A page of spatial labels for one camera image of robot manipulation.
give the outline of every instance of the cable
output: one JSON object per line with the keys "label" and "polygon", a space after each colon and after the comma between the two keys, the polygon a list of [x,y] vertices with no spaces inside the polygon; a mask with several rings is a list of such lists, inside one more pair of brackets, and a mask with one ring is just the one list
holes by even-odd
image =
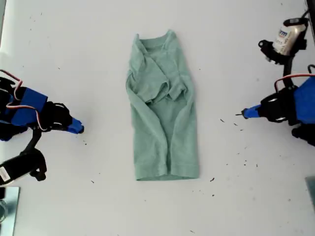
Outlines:
{"label": "cable", "polygon": [[37,118],[37,123],[38,123],[38,126],[39,128],[42,130],[42,131],[46,131],[47,129],[44,129],[43,127],[41,127],[41,124],[40,124],[40,118],[39,118],[39,112],[36,108],[32,107],[32,106],[28,106],[28,105],[17,105],[17,106],[10,106],[11,103],[8,103],[6,105],[6,108],[7,109],[20,109],[20,108],[27,108],[27,109],[33,109],[36,111],[36,118]]}
{"label": "cable", "polygon": [[294,74],[294,75],[286,75],[286,76],[283,76],[281,79],[278,79],[275,81],[275,90],[276,92],[278,92],[278,86],[277,86],[277,83],[279,81],[282,81],[282,80],[285,80],[285,79],[289,79],[289,78],[294,78],[294,77],[310,77],[310,76],[315,76],[315,74]]}
{"label": "cable", "polygon": [[[16,81],[18,81],[18,85],[15,87],[14,92],[13,92],[13,97],[14,97],[15,100],[20,101],[20,99],[18,99],[18,98],[16,97],[16,91],[17,91],[17,90],[19,89],[19,87],[22,85],[23,81],[20,80],[19,78],[17,78],[16,76],[12,75],[11,73],[5,71],[5,70],[0,69],[0,71],[3,72],[4,74],[10,76],[11,78],[15,79]],[[39,112],[38,112],[38,110],[37,110],[35,107],[28,106],[28,105],[11,106],[11,103],[12,103],[12,102],[10,102],[10,103],[8,103],[8,104],[6,105],[6,108],[7,108],[7,109],[12,109],[12,110],[14,110],[14,109],[20,109],[20,108],[34,109],[34,110],[36,111],[36,118],[37,118],[37,123],[38,123],[39,128],[40,128],[42,131],[46,131],[46,130],[47,130],[47,129],[44,129],[44,128],[41,126],[40,118],[39,118]]]}
{"label": "cable", "polygon": [[304,14],[301,16],[301,18],[305,18],[308,13],[309,13],[309,10],[307,9],[307,11],[304,12]]}
{"label": "cable", "polygon": [[16,81],[18,81],[18,85],[15,87],[14,92],[13,92],[13,97],[14,97],[15,100],[20,101],[20,99],[18,99],[18,98],[16,97],[16,91],[17,91],[17,90],[19,89],[19,87],[22,85],[23,81],[20,80],[18,77],[12,75],[10,72],[7,72],[7,71],[2,70],[2,69],[0,69],[0,71],[3,72],[4,74],[10,76],[11,78],[15,79]]}

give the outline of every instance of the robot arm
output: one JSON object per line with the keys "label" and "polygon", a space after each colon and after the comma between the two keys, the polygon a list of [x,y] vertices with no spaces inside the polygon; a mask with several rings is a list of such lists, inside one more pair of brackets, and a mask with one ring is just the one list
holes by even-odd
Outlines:
{"label": "robot arm", "polygon": [[35,148],[42,132],[61,130],[81,134],[84,126],[70,115],[64,104],[47,101],[47,96],[21,87],[20,79],[7,71],[0,71],[18,81],[18,85],[13,87],[14,82],[0,77],[0,140],[9,141],[28,128],[33,130],[33,137],[27,147],[18,156],[0,164],[0,186],[27,174],[38,181],[45,180],[45,158]]}

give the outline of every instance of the white backdrop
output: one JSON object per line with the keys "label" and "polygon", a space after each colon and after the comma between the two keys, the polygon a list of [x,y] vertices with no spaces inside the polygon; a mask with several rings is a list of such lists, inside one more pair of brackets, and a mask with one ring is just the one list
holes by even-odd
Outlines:
{"label": "white backdrop", "polygon": [[[304,178],[315,175],[315,148],[286,123],[235,116],[273,93],[282,75],[258,42],[304,10],[301,0],[8,0],[1,68],[63,102],[86,128],[43,134],[47,179],[14,183],[22,188],[15,236],[313,236]],[[201,176],[136,182],[125,89],[131,44],[136,33],[168,29],[196,87]],[[310,31],[308,39],[294,72],[314,63]],[[31,135],[1,143],[2,159]]]}

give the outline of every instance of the white label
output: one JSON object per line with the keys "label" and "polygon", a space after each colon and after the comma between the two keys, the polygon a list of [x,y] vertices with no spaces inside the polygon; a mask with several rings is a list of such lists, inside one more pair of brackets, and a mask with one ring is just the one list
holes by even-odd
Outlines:
{"label": "white label", "polygon": [[273,47],[276,52],[287,55],[291,50],[290,45],[288,44],[288,40],[290,39],[291,31],[288,27],[282,26],[279,30],[278,36],[273,43]]}
{"label": "white label", "polygon": [[10,175],[6,171],[6,169],[2,166],[0,167],[0,177],[3,179],[4,182],[10,180]]}

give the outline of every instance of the green t-shirt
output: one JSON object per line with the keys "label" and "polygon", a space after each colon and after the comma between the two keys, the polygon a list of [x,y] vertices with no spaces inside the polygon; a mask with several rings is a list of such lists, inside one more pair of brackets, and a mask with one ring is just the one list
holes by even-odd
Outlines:
{"label": "green t-shirt", "polygon": [[198,178],[194,90],[175,32],[132,46],[126,89],[137,180]]}

